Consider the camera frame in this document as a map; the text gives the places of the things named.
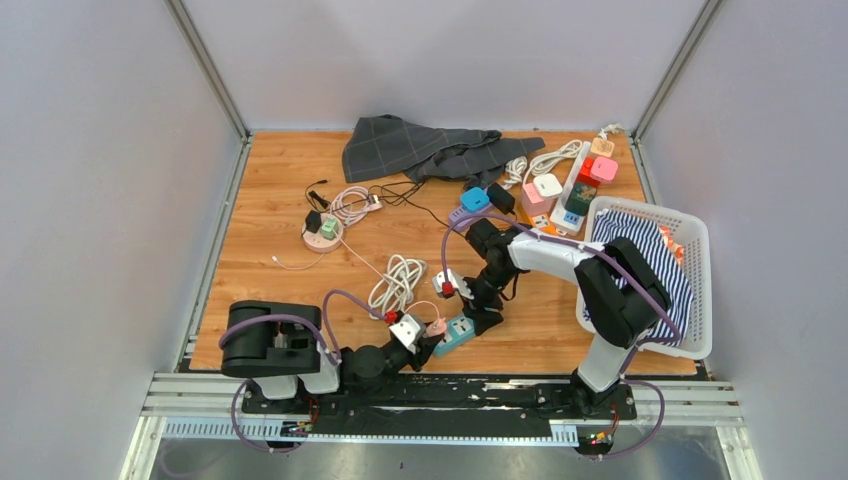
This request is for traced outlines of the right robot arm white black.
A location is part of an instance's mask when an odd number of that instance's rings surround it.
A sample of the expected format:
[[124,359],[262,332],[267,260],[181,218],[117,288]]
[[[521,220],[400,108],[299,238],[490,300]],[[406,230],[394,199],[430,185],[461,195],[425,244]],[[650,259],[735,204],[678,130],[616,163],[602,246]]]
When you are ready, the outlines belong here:
[[522,274],[541,272],[578,287],[595,331],[570,378],[569,404],[584,417],[596,417],[612,404],[637,342],[657,323],[671,321],[669,291],[626,237],[577,242],[522,224],[499,229],[480,216],[465,239],[485,262],[476,277],[462,281],[469,290],[463,314],[476,335],[503,322],[503,291]]

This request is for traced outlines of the teal power strip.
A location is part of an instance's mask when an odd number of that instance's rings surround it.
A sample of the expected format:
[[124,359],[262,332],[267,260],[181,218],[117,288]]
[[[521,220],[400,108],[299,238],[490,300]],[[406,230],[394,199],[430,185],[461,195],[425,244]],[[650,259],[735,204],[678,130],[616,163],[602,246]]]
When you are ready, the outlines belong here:
[[458,315],[447,323],[442,340],[436,345],[433,355],[444,357],[476,337],[472,319]]

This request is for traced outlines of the pink USB charger plug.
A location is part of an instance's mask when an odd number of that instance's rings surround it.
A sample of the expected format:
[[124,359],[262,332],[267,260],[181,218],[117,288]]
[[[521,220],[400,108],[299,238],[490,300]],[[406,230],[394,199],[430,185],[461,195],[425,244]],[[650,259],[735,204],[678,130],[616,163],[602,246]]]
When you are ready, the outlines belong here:
[[437,319],[430,323],[426,328],[426,333],[429,337],[443,335],[447,330],[447,323],[443,318]]

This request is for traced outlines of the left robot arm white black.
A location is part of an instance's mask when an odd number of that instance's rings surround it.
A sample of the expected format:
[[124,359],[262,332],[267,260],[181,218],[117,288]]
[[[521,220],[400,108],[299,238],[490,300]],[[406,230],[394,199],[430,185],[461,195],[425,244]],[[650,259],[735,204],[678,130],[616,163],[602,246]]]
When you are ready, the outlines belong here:
[[298,411],[306,393],[374,390],[409,367],[418,372],[447,333],[440,318],[425,323],[403,310],[390,312],[382,346],[340,348],[314,305],[239,301],[229,307],[219,340],[220,371],[252,384],[283,413]]

